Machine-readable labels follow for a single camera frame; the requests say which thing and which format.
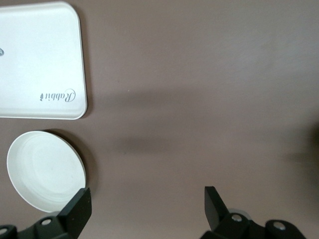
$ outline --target brown table surface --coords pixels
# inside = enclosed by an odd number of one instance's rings
[[[81,239],[200,238],[211,185],[261,225],[283,219],[318,238],[319,1],[69,2],[88,110],[0,119],[0,224],[45,215],[13,188],[6,155],[20,134],[50,129],[86,164],[93,214]]]

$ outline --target metal bolt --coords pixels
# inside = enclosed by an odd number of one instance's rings
[[[0,235],[5,234],[8,231],[7,228],[0,229]]]
[[[232,220],[234,220],[235,222],[241,222],[243,219],[241,218],[241,216],[239,216],[238,214],[234,214],[232,217]]]
[[[48,225],[48,224],[50,224],[50,222],[51,222],[52,220],[49,218],[49,219],[45,219],[45,220],[43,220],[42,222],[41,222],[41,225],[43,225],[43,226],[45,226],[45,225]]]
[[[282,224],[281,222],[274,222],[274,227],[281,230],[281,231],[284,231],[286,230],[286,227],[284,224]]]

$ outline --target white bowl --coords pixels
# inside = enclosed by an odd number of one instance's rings
[[[8,151],[6,164],[16,191],[44,212],[62,210],[85,187],[80,156],[68,142],[51,133],[20,135]]]

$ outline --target white tray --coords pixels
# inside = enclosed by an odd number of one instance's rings
[[[65,2],[0,7],[0,117],[75,120],[86,108],[75,10]]]

